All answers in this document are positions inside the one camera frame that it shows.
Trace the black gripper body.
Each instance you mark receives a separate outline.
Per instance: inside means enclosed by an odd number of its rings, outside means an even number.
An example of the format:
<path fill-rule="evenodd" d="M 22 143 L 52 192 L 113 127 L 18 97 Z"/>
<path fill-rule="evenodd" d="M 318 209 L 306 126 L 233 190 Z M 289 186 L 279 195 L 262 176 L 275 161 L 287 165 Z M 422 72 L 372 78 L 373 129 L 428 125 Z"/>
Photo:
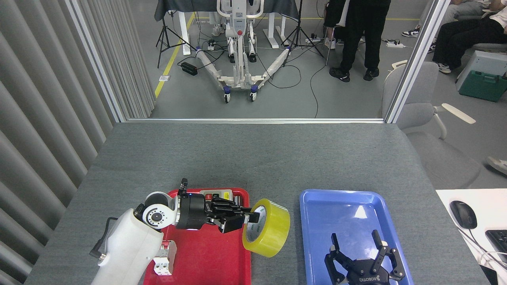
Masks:
<path fill-rule="evenodd" d="M 199 230 L 208 222 L 203 194 L 179 195 L 179 220 L 177 229 Z"/>
<path fill-rule="evenodd" d="M 350 285 L 389 285 L 391 276 L 382 267 L 382 262 L 374 259 L 344 261 L 342 267 L 347 270 L 345 282 Z"/>

